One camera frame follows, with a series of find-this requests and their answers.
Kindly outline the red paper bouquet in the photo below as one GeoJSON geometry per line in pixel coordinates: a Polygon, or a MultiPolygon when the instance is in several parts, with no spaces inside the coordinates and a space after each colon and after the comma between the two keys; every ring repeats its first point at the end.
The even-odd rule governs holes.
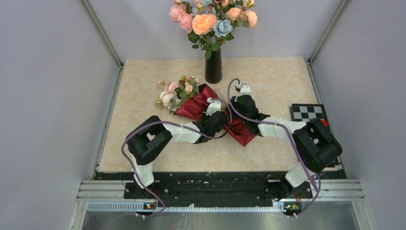
{"type": "MultiPolygon", "coordinates": [[[[207,84],[200,84],[194,76],[182,76],[179,81],[159,81],[163,91],[156,100],[156,105],[163,106],[170,114],[189,118],[200,122],[207,109],[207,98],[218,98],[217,93],[207,84]]],[[[226,134],[233,137],[239,144],[245,147],[255,135],[250,133],[244,123],[233,116],[227,107],[228,103],[222,103],[221,112],[227,117],[227,123],[222,129],[226,134]]]]}

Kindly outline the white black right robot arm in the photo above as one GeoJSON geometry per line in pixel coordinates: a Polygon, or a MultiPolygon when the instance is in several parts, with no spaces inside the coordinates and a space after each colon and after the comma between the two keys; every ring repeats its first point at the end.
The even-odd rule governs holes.
{"type": "Polygon", "coordinates": [[[343,152],[325,121],[312,118],[307,122],[289,121],[259,112],[248,94],[233,96],[232,111],[242,119],[248,131],[256,136],[289,141],[298,163],[282,179],[281,192],[294,197],[300,185],[323,171],[343,152]]]}

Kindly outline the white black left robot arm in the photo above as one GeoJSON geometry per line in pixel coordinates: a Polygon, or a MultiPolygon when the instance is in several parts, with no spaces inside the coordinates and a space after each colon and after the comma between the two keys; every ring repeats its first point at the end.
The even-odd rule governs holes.
{"type": "Polygon", "coordinates": [[[153,161],[170,142],[206,143],[215,139],[226,124],[226,115],[219,111],[203,115],[201,121],[186,124],[162,121],[156,115],[148,118],[126,137],[122,145],[122,153],[134,171],[135,192],[142,198],[153,194],[153,161]]]}

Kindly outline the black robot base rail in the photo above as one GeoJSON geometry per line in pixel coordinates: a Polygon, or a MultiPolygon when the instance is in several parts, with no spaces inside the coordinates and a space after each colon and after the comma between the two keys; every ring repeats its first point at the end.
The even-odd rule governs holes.
{"type": "Polygon", "coordinates": [[[275,172],[154,172],[146,189],[127,183],[125,199],[154,199],[166,207],[271,207],[282,199],[312,198],[310,183],[291,188],[285,171],[275,172]]]}

